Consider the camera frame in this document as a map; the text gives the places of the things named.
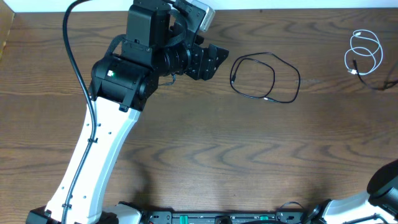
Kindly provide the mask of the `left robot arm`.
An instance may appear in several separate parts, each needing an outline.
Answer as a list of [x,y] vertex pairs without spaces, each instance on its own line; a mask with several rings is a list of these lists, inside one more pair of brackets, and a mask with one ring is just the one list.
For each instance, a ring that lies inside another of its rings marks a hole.
[[87,111],[67,171],[46,206],[27,223],[139,223],[130,203],[104,208],[103,199],[121,147],[156,91],[160,77],[211,79],[228,51],[202,47],[215,11],[200,1],[134,1],[124,34],[110,43],[83,85]]

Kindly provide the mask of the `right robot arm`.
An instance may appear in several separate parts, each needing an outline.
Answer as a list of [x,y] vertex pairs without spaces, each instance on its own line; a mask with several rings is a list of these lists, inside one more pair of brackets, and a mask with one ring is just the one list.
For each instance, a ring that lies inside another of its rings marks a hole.
[[305,223],[397,223],[397,161],[382,166],[367,189],[354,196],[328,199],[307,213]]

